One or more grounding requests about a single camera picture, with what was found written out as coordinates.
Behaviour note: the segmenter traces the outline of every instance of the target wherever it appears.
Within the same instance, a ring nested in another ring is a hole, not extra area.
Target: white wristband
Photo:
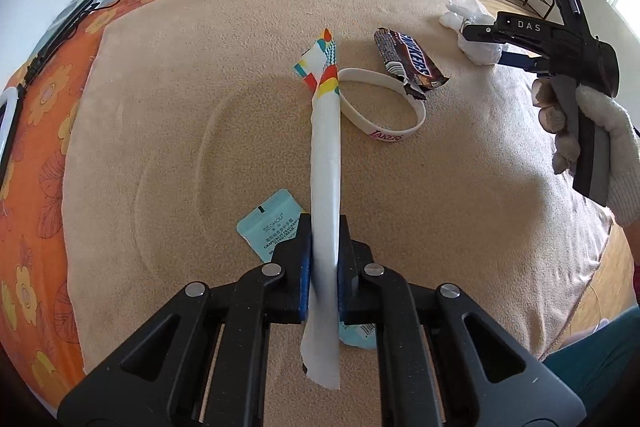
[[[376,140],[383,142],[402,141],[420,129],[427,118],[427,111],[424,108],[424,102],[422,100],[416,100],[414,97],[405,93],[402,82],[392,76],[376,73],[375,71],[347,68],[338,72],[338,86],[340,86],[340,83],[342,82],[360,82],[362,84],[386,87],[386,89],[391,89],[392,91],[400,94],[409,103],[409,105],[414,108],[417,122],[414,127],[404,131],[385,129],[384,127],[380,127],[379,125],[367,120],[363,115],[357,112],[353,105],[351,105],[344,97],[342,90],[340,90],[340,110],[343,115],[345,115],[358,129]]]

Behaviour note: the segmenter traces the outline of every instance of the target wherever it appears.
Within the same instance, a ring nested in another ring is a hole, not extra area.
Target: teal pants
[[[587,414],[607,396],[640,347],[640,308],[634,306],[584,339],[552,353],[544,364],[584,403]]]

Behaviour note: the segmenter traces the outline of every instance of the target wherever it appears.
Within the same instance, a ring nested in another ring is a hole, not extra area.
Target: crumpled plastic bag
[[[462,36],[462,28],[466,24],[489,25],[495,23],[495,18],[485,13],[473,12],[453,1],[447,3],[447,9],[449,11],[440,17],[440,24],[458,33],[458,47],[467,58],[476,66],[497,64],[502,57],[502,52],[507,50],[508,44],[470,42]]]

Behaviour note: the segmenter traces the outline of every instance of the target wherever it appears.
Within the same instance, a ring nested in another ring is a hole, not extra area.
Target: orange floral sheet
[[[28,90],[0,188],[0,342],[52,407],[84,377],[66,289],[62,180],[82,90],[109,22],[155,0],[89,15]],[[9,81],[16,86],[26,64]]]

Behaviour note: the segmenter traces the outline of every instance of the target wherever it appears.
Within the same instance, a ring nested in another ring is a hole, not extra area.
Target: hand
[[[541,107],[540,125],[556,134],[554,172],[566,171],[580,155],[577,139],[566,131],[566,116],[546,78],[534,81],[531,96],[533,105]],[[607,206],[622,227],[640,218],[640,155],[638,138],[628,112],[612,98],[587,86],[575,91],[578,107],[587,118],[603,127],[610,136],[609,196]]]

